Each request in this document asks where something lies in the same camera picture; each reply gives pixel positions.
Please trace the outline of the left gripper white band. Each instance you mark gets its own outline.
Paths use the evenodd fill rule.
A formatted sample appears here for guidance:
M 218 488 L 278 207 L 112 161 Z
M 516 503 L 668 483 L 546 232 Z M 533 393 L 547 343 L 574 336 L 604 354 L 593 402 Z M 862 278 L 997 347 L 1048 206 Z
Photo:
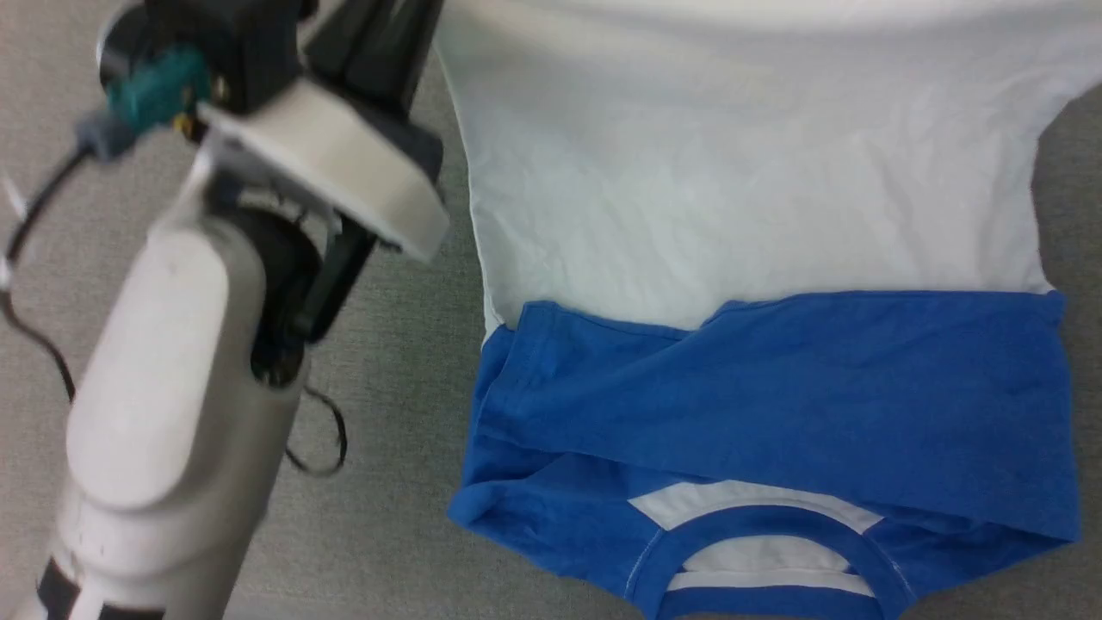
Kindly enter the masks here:
M 343 1 L 307 40 L 306 66 L 328 90 L 409 117 L 442 1 Z M 210 102 L 198 115 L 215 157 L 248 184 L 343 215 L 428 263 L 449 213 L 426 174 L 350 105 L 300 78 L 251 115 Z

